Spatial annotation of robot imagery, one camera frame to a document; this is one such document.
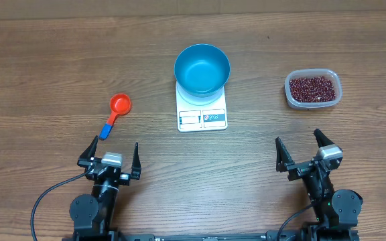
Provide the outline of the red scoop blue handle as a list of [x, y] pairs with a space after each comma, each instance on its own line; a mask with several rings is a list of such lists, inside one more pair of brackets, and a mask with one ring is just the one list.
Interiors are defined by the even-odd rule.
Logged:
[[132, 108], [132, 102], [127, 94], [118, 93], [110, 99], [109, 106], [111, 109], [111, 114], [101, 130], [99, 135], [100, 140], [105, 140], [108, 138], [115, 124], [115, 121], [119, 116], [126, 115], [130, 112]]

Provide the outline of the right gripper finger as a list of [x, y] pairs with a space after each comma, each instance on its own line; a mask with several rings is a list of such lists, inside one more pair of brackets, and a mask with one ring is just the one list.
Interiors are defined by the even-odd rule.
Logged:
[[320, 129], [314, 130], [314, 136], [319, 148], [334, 144]]
[[288, 171], [288, 167], [294, 164], [294, 161], [286, 149], [282, 140], [277, 137], [275, 139], [277, 159], [276, 159], [276, 171], [285, 172]]

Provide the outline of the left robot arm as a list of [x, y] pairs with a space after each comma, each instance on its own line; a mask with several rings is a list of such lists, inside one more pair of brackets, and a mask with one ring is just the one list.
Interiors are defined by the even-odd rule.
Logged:
[[126, 237], [111, 227], [119, 187], [139, 180], [141, 163], [139, 145], [135, 144], [131, 171], [122, 172], [123, 157], [119, 153], [106, 152], [96, 157], [99, 138], [79, 156], [77, 165], [84, 168], [82, 174], [93, 182], [90, 194], [76, 197], [70, 204], [69, 214], [74, 222], [71, 240], [125, 240]]

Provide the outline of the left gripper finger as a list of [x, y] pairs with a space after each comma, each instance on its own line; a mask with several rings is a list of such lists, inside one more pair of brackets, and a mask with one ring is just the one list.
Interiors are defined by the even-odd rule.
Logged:
[[139, 159], [139, 143], [135, 144], [132, 166], [131, 166], [131, 175], [141, 175], [141, 162]]
[[82, 152], [80, 157], [78, 158], [79, 161], [90, 161], [92, 157], [94, 157], [97, 149], [97, 144], [99, 141], [99, 137], [95, 136], [92, 143]]

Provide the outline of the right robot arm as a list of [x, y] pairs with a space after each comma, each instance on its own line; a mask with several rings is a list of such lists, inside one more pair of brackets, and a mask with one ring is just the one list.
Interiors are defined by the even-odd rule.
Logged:
[[[320, 129], [314, 131], [318, 145], [317, 154], [309, 161], [295, 163], [278, 137], [275, 139], [276, 170], [286, 172], [289, 181], [301, 179], [305, 185], [310, 205], [291, 215], [276, 232], [273, 240], [358, 240], [358, 225], [363, 198], [350, 189], [335, 190], [330, 172], [338, 169], [343, 150]], [[316, 221], [305, 222], [298, 231], [284, 228], [305, 211], [313, 209]]]

